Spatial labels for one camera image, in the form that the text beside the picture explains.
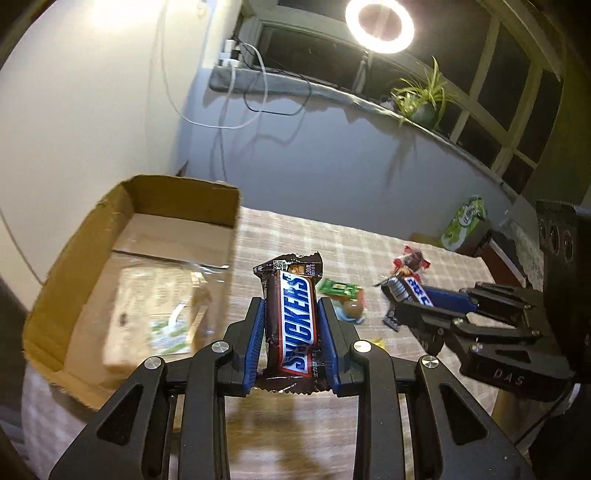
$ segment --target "cardboard box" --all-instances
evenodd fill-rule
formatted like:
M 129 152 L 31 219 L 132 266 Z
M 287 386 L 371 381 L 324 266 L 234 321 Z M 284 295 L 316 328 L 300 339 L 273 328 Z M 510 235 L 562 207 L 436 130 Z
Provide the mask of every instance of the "cardboard box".
M 122 379 L 102 365 L 111 317 L 97 293 L 116 290 L 121 268 L 111 258 L 114 249 L 228 265 L 226 281 L 211 282 L 212 306 L 200 326 L 203 342 L 223 336 L 216 319 L 226 311 L 239 206 L 237 188 L 201 180 L 138 176 L 115 186 L 51 268 L 25 324 L 26 359 L 90 408 L 101 408 L 117 389 Z

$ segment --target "window sill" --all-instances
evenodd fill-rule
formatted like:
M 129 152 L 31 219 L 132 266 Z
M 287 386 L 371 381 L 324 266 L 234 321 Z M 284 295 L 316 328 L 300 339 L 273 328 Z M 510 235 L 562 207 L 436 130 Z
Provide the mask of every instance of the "window sill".
M 216 66 L 213 68 L 212 75 L 209 78 L 209 87 L 214 92 L 228 92 L 230 80 L 231 69 L 229 67 Z M 311 97 L 322 98 L 343 106 L 355 106 L 366 113 L 389 116 L 392 118 L 392 120 L 397 122 L 401 119 L 399 114 L 394 113 L 385 107 L 368 102 L 367 100 L 363 100 L 355 95 L 351 95 L 350 93 L 341 92 L 339 90 L 335 90 L 334 88 L 320 85 L 318 83 L 308 84 L 308 82 L 305 82 L 304 80 L 275 73 L 267 74 L 267 82 L 269 86 L 269 95 L 289 95 L 305 98 L 310 94 L 311 86 Z M 233 91 L 236 93 L 244 93 L 245 91 L 248 93 L 263 93 L 264 87 L 261 74 L 250 69 L 236 69 L 236 81 Z M 512 201 L 517 198 L 517 194 L 503 181 L 502 178 L 491 172 L 490 169 L 484 166 L 480 161 L 478 161 L 464 149 L 456 144 L 451 143 L 447 138 L 431 132 L 420 125 L 410 121 L 407 121 L 406 123 L 412 125 L 414 128 L 417 128 L 424 135 L 428 135 L 432 139 L 445 145 L 447 148 L 450 148 L 474 168 L 482 172 L 484 175 L 487 175 L 491 180 L 501 187 L 501 190 Z

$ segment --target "checkered tablecloth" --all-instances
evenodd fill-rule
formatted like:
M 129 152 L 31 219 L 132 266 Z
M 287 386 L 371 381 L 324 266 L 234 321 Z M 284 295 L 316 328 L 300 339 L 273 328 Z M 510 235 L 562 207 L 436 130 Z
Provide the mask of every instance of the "checkered tablecloth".
M 392 259 L 409 242 L 327 223 L 242 208 L 236 244 L 229 311 L 225 326 L 243 319 L 251 297 L 261 295 L 252 267 L 277 255 L 319 251 L 324 276 L 365 289 L 367 318 L 357 327 L 367 340 L 382 339 L 391 355 L 417 360 L 424 352 L 406 327 L 394 332 L 382 323 L 388 304 L 372 285 L 388 274 Z M 480 258 L 457 255 L 429 245 L 412 244 L 431 262 L 425 283 L 451 290 L 476 281 L 492 281 Z M 439 358 L 490 413 L 496 389 L 459 375 L 459 361 L 444 347 Z M 410 430 L 401 397 L 407 478 L 413 477 Z M 92 413 L 30 366 L 22 398 L 25 441 L 39 477 L 53 465 Z M 355 460 L 357 399 L 332 393 L 271 394 L 254 390 L 247 398 L 226 399 L 226 427 L 233 480 L 351 479 Z

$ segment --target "candy bar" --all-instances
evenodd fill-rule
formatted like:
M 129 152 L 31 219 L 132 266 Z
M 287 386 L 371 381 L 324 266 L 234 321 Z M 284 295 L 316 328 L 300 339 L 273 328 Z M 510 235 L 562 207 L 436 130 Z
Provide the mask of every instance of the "candy bar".
M 293 271 L 308 273 L 299 275 Z M 318 338 L 314 284 L 322 276 L 322 258 L 283 255 L 254 268 L 266 298 L 267 367 L 256 386 L 288 393 L 327 390 Z

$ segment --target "metal screw head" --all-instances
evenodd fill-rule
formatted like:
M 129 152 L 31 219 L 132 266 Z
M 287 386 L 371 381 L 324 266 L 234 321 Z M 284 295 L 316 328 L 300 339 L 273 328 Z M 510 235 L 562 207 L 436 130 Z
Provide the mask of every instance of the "metal screw head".
M 427 368 L 437 368 L 439 366 L 439 360 L 432 355 L 425 355 L 421 358 L 421 363 Z
M 223 340 L 218 340 L 217 342 L 215 342 L 212 345 L 212 350 L 216 353 L 224 353 L 226 352 L 228 349 L 230 348 L 230 346 L 228 345 L 227 342 L 224 342 Z
M 162 365 L 162 360 L 157 356 L 151 356 L 144 362 L 144 367 L 148 370 L 156 370 L 160 365 Z
M 357 340 L 353 344 L 353 348 L 357 350 L 359 353 L 367 353 L 371 350 L 371 343 L 365 340 Z

